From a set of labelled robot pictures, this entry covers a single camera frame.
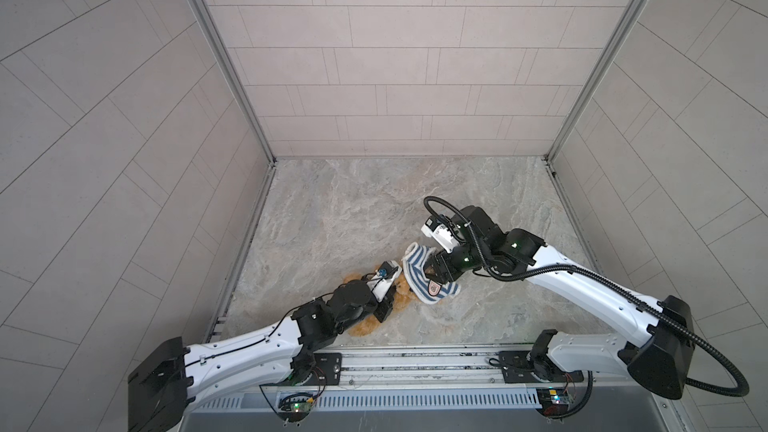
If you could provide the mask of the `blue white striped knit sweater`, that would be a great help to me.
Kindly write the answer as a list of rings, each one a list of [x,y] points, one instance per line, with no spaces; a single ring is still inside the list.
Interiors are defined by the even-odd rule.
[[[441,285],[427,278],[425,265],[435,252],[436,248],[413,242],[406,248],[402,257],[403,274],[411,291],[427,305],[437,304],[447,297],[455,297],[461,291],[461,286],[457,283]]]

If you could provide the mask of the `tan plush teddy bear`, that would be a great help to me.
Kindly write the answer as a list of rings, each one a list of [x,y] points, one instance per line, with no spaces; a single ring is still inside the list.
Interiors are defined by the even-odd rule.
[[[404,273],[401,273],[388,289],[384,300],[374,312],[346,331],[353,337],[365,337],[378,330],[383,324],[380,318],[388,320],[403,312],[414,300],[416,295],[411,290]]]

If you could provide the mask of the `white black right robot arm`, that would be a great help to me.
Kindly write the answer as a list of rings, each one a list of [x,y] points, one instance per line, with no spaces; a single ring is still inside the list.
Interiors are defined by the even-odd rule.
[[[573,302],[610,327],[606,334],[540,333],[524,369],[541,381],[575,372],[634,379],[646,390],[678,400],[685,388],[694,343],[669,326],[686,327],[690,309],[672,296],[638,294],[592,273],[524,229],[504,232],[476,206],[452,217],[432,213],[422,232],[441,247],[425,265],[431,285],[449,285],[468,272],[502,281],[528,281]]]

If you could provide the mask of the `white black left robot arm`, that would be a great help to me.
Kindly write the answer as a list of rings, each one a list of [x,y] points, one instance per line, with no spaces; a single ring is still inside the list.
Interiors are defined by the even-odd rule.
[[[168,431],[229,392],[305,381],[317,351],[371,315],[388,317],[395,290],[393,279],[352,280],[250,333],[205,344],[162,342],[128,376],[129,430]]]

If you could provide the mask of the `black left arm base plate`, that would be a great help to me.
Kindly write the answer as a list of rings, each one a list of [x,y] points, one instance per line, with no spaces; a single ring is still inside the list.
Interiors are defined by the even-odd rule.
[[[300,353],[291,362],[285,383],[291,386],[336,386],[340,382],[341,353]]]

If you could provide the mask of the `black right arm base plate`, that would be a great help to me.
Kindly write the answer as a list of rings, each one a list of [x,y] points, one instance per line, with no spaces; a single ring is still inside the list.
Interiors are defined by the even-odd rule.
[[[584,381],[582,371],[566,372],[546,355],[533,355],[530,351],[501,351],[491,356],[488,364],[501,370],[505,384]]]

